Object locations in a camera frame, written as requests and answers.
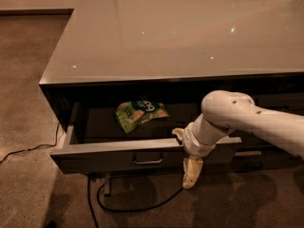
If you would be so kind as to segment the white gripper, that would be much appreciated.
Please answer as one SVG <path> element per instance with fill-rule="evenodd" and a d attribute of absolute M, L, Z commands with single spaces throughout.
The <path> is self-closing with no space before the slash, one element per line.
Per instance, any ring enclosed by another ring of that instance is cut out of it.
<path fill-rule="evenodd" d="M 172 134 L 182 141 L 184 150 L 190 155 L 183 159 L 182 187 L 192 188 L 203 167 L 202 158 L 207 156 L 216 146 L 216 129 L 209 123 L 190 123 L 183 128 L 174 128 Z"/>

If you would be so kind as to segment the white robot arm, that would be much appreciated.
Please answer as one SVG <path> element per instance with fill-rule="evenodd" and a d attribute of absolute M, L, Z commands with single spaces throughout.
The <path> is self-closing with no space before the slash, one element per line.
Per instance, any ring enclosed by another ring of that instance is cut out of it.
<path fill-rule="evenodd" d="M 200 115 L 173 134 L 188 154 L 183 159 L 182 187 L 192 188 L 203 167 L 203 158 L 216 143 L 241 130 L 304 159 L 304 117 L 256 106 L 247 94 L 216 90 L 200 104 Z"/>

